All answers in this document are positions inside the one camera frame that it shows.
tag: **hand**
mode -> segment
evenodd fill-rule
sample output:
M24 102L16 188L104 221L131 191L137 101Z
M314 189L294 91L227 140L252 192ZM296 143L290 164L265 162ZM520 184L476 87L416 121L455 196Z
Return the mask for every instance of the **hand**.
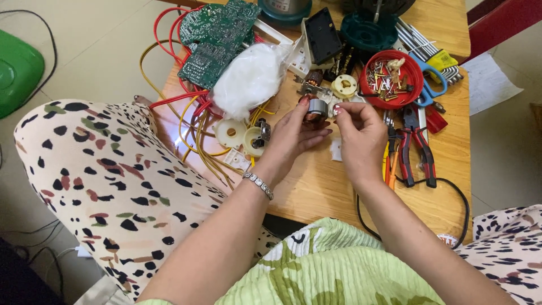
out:
M303 117L308 111L308 106L309 100L302 100L294 110L275 124L271 141L251 170L272 188L286 177L301 153L322 142L332 132L331 129L324 129L330 125L329 122L320 124L318 130L303 125Z
M353 185L383 182L382 157L388 128L374 108L365 103L339 103L336 123L342 139L341 156Z

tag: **woman's right hand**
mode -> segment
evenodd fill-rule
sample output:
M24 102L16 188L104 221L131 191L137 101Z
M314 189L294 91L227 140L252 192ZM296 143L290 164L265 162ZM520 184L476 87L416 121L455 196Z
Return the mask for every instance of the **woman's right hand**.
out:
M361 187L369 182L384 182L382 157L388 127L369 104L344 102L334 109L342 139L343 163L352 184Z

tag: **white plastic bag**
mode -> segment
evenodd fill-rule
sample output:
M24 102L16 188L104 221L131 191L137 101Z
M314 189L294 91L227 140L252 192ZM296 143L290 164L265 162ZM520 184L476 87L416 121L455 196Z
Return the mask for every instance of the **white plastic bag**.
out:
M249 110L274 96L286 76L288 55L278 45L255 43L234 58L209 93L224 118L248 121Z

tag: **red plastic container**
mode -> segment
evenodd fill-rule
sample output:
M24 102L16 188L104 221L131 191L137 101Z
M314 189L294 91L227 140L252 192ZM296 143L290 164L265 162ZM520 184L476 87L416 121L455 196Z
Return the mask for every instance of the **red plastic container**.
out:
M363 67L363 71L361 74L361 77L359 79L359 87L363 94L374 94L373 90L369 87L369 84L367 83L367 69L371 66L371 64L378 60L392 60L392 59L401 59L405 58L405 63L401 66L401 79L403 79L403 75L406 73L408 75L407 78L407 84L414 85L414 90L409 93L399 93L398 98L390 100L390 101L384 101L381 100L378 97L367 97L365 98L369 103L372 105L383 108L383 109L399 109L403 107L404 105L408 105L409 103L412 103L416 98L420 96L420 93L422 93L423 89L423 74L422 70L410 57L409 55L397 51L397 50L384 50L381 52L376 53L371 59L367 62L367 65Z

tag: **white paper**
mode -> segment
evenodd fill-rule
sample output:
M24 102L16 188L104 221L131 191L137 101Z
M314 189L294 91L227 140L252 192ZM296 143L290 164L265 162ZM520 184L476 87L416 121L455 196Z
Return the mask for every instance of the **white paper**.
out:
M523 91L510 82L489 53L480 54L461 66L469 73L470 115Z

